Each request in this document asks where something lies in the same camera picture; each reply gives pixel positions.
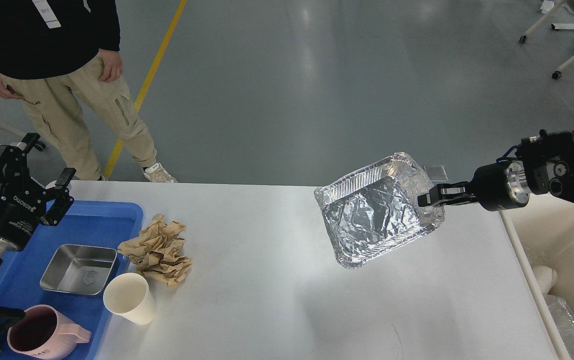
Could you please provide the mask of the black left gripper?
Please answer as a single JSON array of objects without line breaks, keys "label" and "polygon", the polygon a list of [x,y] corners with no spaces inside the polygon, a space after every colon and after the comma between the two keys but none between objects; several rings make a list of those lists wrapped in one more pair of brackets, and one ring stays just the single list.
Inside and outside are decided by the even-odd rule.
[{"label": "black left gripper", "polygon": [[[20,252],[38,225],[57,226],[74,203],[69,185],[76,169],[65,167],[54,185],[45,189],[30,174],[28,154],[40,141],[26,133],[17,145],[0,145],[0,248]],[[46,204],[53,201],[49,209]]]}]

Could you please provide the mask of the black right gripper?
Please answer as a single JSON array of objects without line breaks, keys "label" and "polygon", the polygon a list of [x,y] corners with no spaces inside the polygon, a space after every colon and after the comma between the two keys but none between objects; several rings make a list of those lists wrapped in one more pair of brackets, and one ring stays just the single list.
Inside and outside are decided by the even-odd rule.
[{"label": "black right gripper", "polygon": [[503,161],[479,167],[469,183],[438,183],[417,197],[419,207],[447,207],[479,203],[488,211],[523,208],[530,189],[522,164]]}]

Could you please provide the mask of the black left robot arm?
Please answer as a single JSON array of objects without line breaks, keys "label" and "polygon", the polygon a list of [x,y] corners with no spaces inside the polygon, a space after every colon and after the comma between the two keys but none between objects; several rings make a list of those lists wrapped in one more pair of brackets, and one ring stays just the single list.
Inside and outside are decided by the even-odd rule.
[{"label": "black left robot arm", "polygon": [[[74,168],[64,168],[51,187],[31,176],[27,158],[39,141],[27,133],[16,145],[0,145],[0,268],[5,253],[23,251],[39,225],[58,226],[74,202]],[[0,333],[24,317],[24,310],[0,306]]]}]

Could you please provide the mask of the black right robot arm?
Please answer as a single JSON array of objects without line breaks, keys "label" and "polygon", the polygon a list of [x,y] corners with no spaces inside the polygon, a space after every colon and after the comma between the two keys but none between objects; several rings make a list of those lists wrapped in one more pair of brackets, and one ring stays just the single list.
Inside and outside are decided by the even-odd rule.
[{"label": "black right robot arm", "polygon": [[550,194],[574,204],[574,129],[524,137],[470,181],[440,183],[420,194],[420,207],[477,203],[490,211],[524,208],[531,195]]}]

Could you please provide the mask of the person's left hand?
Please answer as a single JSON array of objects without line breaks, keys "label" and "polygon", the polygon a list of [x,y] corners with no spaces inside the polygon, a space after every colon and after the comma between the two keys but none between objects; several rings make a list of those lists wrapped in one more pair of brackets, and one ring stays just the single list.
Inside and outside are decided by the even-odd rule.
[{"label": "person's left hand", "polygon": [[100,82],[110,83],[118,80],[124,72],[124,65],[119,51],[100,48],[99,55],[102,60]]}]

